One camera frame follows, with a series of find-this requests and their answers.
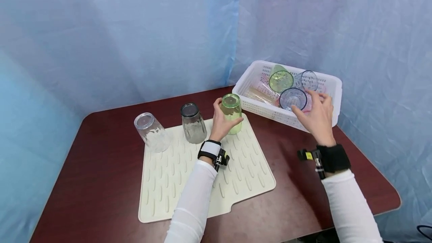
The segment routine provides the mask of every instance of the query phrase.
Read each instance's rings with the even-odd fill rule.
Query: wooden table
[[[151,112],[166,128],[182,123],[180,107],[198,105],[213,116],[216,98],[232,87],[96,112],[76,135],[63,169],[37,225],[32,243],[163,242],[170,221],[138,220],[144,143],[134,118]],[[333,226],[329,202],[311,162],[296,151],[313,149],[313,137],[300,130],[245,112],[276,178],[273,191],[235,204],[229,214],[209,218],[202,242],[279,243]],[[373,214],[397,209],[393,186],[338,128],[352,171]]]

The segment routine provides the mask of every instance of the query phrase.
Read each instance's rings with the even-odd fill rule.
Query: yellow label
[[[308,160],[313,160],[313,158],[312,158],[312,153],[311,153],[311,152],[306,152],[306,158],[307,158]]]

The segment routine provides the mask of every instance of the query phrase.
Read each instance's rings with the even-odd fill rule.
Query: wrist strap
[[[201,144],[201,147],[199,148],[198,158],[200,158],[201,156],[205,156],[205,157],[211,158],[211,160],[213,160],[213,163],[215,163],[215,161],[216,161],[218,155],[212,154],[212,153],[210,153],[210,152],[202,151],[202,148],[203,148],[204,144],[207,143],[207,142],[214,143],[214,144],[218,144],[219,146],[221,146],[221,143],[218,142],[218,141],[214,141],[214,140],[207,140],[207,141],[204,141],[204,142]]]
[[[215,144],[218,144],[219,146],[222,146],[221,142],[218,142],[218,141],[215,141],[215,140],[207,140],[207,141],[204,141],[204,143],[205,142],[215,143]]]
[[[321,153],[321,163],[325,172],[334,173],[351,168],[350,159],[341,144],[332,147],[318,145],[316,148]]]

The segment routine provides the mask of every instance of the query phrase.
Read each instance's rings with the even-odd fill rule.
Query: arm
[[[215,112],[210,134],[210,140],[218,142],[228,134],[232,127],[243,121],[243,118],[227,121],[219,107],[221,100],[222,98],[218,98],[213,104]],[[218,144],[206,141],[201,150],[217,156],[220,148]],[[212,184],[216,175],[213,160],[208,157],[200,157],[174,209],[165,243],[199,243],[201,241],[207,222]]]
[[[327,94],[308,92],[312,96],[310,114],[306,116],[295,106],[292,106],[292,111],[319,145],[335,146],[332,98]],[[372,212],[351,170],[326,173],[326,177],[322,183],[329,199],[339,240],[342,243],[383,242]]]

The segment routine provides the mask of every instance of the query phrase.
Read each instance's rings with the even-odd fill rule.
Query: right hand
[[[332,147],[336,145],[333,138],[332,117],[333,105],[332,98],[324,93],[307,91],[312,96],[312,110],[309,115],[305,115],[296,106],[291,106],[292,112],[297,116],[301,124],[315,137],[320,146]]]

